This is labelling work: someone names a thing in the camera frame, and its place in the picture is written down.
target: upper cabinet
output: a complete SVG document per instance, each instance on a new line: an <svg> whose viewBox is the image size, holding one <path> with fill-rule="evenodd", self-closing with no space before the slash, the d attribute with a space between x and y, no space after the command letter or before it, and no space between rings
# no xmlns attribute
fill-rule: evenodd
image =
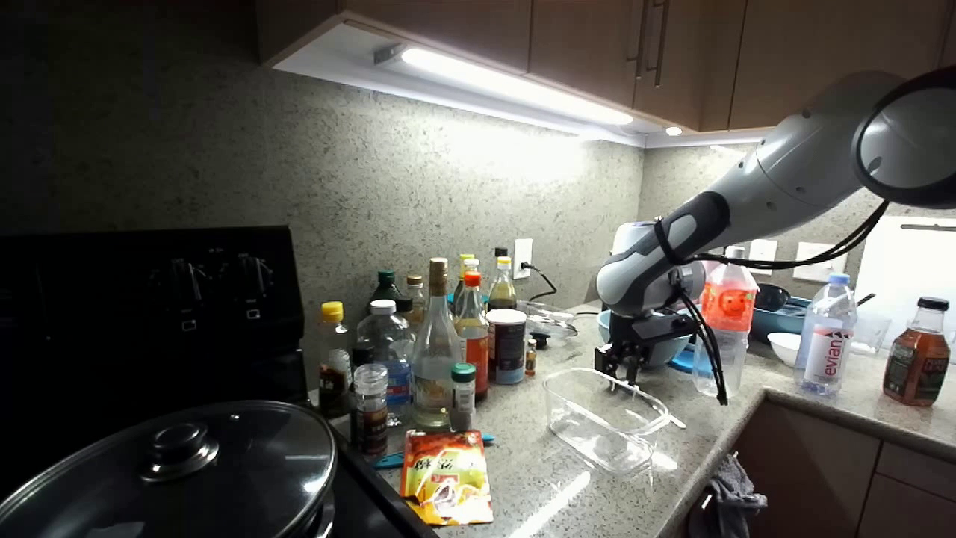
<svg viewBox="0 0 956 538"><path fill-rule="evenodd" d="M348 0L342 6L518 72L527 69L530 0Z"/></svg>
<svg viewBox="0 0 956 538"><path fill-rule="evenodd" d="M956 60L956 0L255 0L273 66L357 11L699 132L772 124L850 72Z"/></svg>
<svg viewBox="0 0 956 538"><path fill-rule="evenodd" d="M847 72L946 62L950 0L747 0L726 124L768 124Z"/></svg>

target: bag of chips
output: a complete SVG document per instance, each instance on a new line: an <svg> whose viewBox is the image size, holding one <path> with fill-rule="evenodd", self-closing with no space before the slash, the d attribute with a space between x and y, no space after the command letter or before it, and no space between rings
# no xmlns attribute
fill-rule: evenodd
<svg viewBox="0 0 956 538"><path fill-rule="evenodd" d="M481 434L405 437L400 496L430 525L490 523L490 487Z"/></svg>

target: kitchen counter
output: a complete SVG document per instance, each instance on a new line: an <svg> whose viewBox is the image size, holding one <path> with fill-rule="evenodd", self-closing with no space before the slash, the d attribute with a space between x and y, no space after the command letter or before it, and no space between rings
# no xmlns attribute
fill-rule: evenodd
<svg viewBox="0 0 956 538"><path fill-rule="evenodd" d="M481 431L494 438L485 449L494 519L438 535L675 535L710 468L763 399L956 461L956 378L946 378L932 408L911 408L880 398L884 362L850 356L838 395L813 398L796 392L792 371L771 359L768 345L751 342L726 407L699 395L681 371L639 374L639 386L684 428L663 428L651 437L653 455L645 467L612 475L545 431L544 377L590 368L595 320L578 316L577 325L574 339L551 339L536 351L535 378L493 386L478 407Z"/></svg>

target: drawer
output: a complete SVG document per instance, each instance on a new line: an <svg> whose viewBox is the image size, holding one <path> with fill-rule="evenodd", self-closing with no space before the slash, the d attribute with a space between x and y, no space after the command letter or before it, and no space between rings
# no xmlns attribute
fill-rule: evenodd
<svg viewBox="0 0 956 538"><path fill-rule="evenodd" d="M956 502L956 462L934 455L884 443L874 472Z"/></svg>

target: lid handle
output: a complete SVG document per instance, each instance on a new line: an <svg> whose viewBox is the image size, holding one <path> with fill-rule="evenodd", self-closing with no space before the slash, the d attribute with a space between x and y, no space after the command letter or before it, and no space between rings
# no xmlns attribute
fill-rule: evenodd
<svg viewBox="0 0 956 538"><path fill-rule="evenodd" d="M206 434L209 428L199 420L178 420L154 431L139 478L145 483L166 483L211 467L218 456L218 443L206 438Z"/></svg>

